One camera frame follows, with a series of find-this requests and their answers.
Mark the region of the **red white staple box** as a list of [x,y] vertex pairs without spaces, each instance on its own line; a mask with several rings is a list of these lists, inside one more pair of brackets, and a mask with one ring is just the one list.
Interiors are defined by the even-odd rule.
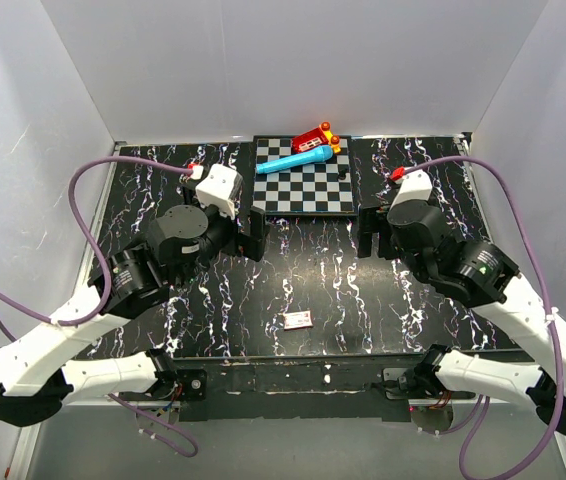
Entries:
[[285,313],[283,315],[283,318],[284,329],[286,331],[313,327],[313,321],[310,311]]

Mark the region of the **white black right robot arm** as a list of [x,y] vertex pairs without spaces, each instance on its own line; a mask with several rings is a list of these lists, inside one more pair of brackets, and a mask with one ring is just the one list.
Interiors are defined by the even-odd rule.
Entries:
[[384,387],[404,398],[482,394],[529,407],[544,423],[562,394],[557,430],[566,436],[566,322],[546,318],[543,300],[517,264],[488,241],[463,238],[426,200],[365,207],[358,223],[359,257],[370,256],[377,236],[379,257],[401,261],[417,281],[489,320],[534,361],[512,365],[433,345]]

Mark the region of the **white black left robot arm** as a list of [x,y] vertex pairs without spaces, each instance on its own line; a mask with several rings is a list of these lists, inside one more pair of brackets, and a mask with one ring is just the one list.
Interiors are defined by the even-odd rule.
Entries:
[[219,254],[261,260],[268,233],[258,207],[250,210],[247,231],[215,206],[179,205],[153,220],[50,321],[0,347],[0,421],[25,427],[86,398],[131,392],[163,400],[186,386],[191,375],[162,349],[105,360],[76,356],[166,302],[172,288],[195,280]]

